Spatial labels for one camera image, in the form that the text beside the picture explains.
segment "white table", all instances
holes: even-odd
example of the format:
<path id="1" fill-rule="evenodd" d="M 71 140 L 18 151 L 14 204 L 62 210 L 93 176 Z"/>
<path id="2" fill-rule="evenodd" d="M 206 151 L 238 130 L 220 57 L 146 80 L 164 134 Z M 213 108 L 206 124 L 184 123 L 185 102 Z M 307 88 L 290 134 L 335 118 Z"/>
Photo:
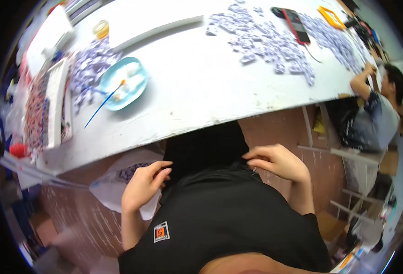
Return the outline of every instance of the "white table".
<path id="1" fill-rule="evenodd" d="M 150 0 L 152 7 L 155 1 Z M 92 41 L 91 29 L 98 21 L 112 16 L 130 16 L 127 3 L 129 1 L 115 0 L 83 19 L 74 27 L 76 37 L 71 48 L 84 47 Z M 210 15 L 225 12 L 232 3 L 232 0 L 209 0 L 198 4 Z M 250 10 L 263 8 L 265 17 L 258 18 L 254 14 L 255 20 L 272 20 L 281 31 L 289 29 L 287 22 L 270 12 L 272 6 L 323 18 L 317 10 L 321 5 L 334 11 L 342 21 L 346 20 L 336 0 L 255 0 L 247 4 Z M 346 70 L 328 49 L 322 50 L 323 63 L 318 63 L 301 46 L 316 72 L 316 81 L 310 87 L 303 75 L 274 74 L 272 65 L 261 58 L 242 66 L 241 55 L 232 52 L 227 44 L 229 34 L 220 30 L 216 37 L 206 36 L 204 25 L 192 25 L 193 28 L 138 43 L 127 55 L 137 57 L 149 73 L 144 93 L 120 111 L 102 108 L 87 128 L 84 125 L 102 101 L 97 97 L 92 105 L 83 106 L 73 118 L 73 138 L 58 149 L 42 154 L 37 160 L 38 169 L 57 175 L 196 129 L 328 101 L 341 93 L 353 94 L 349 81 L 354 73 Z M 369 62 L 375 63 L 372 56 Z"/>

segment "white plastic bag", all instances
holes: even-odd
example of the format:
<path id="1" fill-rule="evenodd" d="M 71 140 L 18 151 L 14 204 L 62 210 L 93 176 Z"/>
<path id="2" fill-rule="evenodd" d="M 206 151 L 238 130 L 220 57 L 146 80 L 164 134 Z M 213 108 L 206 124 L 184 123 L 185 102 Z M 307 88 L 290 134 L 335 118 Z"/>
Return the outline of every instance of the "white plastic bag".
<path id="1" fill-rule="evenodd" d="M 89 190 L 108 209 L 121 213 L 122 194 L 136 168 L 148 166 L 163 159 L 159 144 L 131 150 L 117 160 L 102 177 L 94 181 Z M 151 220 L 161 195 L 159 189 L 151 200 L 140 208 L 143 220 Z"/>

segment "smartphone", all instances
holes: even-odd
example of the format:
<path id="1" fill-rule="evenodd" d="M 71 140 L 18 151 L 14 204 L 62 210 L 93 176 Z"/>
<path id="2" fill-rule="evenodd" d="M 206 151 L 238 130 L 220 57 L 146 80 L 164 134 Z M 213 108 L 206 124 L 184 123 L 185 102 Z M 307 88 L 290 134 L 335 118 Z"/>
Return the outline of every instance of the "smartphone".
<path id="1" fill-rule="evenodd" d="M 299 15 L 296 11 L 282 9 L 282 13 L 285 16 L 290 28 L 292 29 L 294 35 L 296 36 L 296 40 L 299 44 L 309 44 L 310 38 L 305 30 L 304 25 L 302 25 L 301 20 L 299 19 Z"/>

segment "light blue plate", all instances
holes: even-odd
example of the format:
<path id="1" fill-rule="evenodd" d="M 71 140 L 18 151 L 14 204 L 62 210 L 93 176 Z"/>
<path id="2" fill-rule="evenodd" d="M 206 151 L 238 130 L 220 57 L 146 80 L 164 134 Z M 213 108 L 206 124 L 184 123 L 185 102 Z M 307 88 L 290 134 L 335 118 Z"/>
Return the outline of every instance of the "light blue plate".
<path id="1" fill-rule="evenodd" d="M 129 63 L 139 63 L 139 70 L 137 74 L 141 74 L 144 76 L 144 81 L 142 81 L 141 84 L 138 85 L 136 90 L 134 92 L 129 93 L 127 96 L 122 98 L 121 100 L 116 101 L 113 97 L 111 97 L 105 104 L 104 107 L 106 109 L 111 110 L 111 111 L 118 111 L 122 109 L 123 107 L 126 107 L 128 104 L 131 102 L 135 101 L 143 92 L 145 87 L 147 86 L 148 82 L 148 75 L 147 72 L 145 71 L 144 66 L 142 65 L 141 61 L 139 61 L 138 58 L 135 57 L 125 57 L 119 60 L 116 64 L 111 66 L 104 74 L 101 76 L 101 80 L 99 82 L 99 89 L 106 91 L 108 86 L 111 83 L 111 79 L 115 76 L 116 72 L 118 69 L 122 68 L 123 66 L 129 64 Z M 107 96 L 101 95 L 102 100 L 104 101 Z"/>

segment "shirt logo patch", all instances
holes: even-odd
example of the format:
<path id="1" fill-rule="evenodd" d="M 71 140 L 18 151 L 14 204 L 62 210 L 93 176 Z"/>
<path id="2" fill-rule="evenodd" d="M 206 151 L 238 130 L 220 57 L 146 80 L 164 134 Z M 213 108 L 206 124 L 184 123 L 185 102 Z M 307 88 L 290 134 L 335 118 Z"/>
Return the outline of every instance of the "shirt logo patch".
<path id="1" fill-rule="evenodd" d="M 170 232 L 168 230 L 168 223 L 163 222 L 154 227 L 154 242 L 160 242 L 161 240 L 168 240 L 170 238 Z"/>

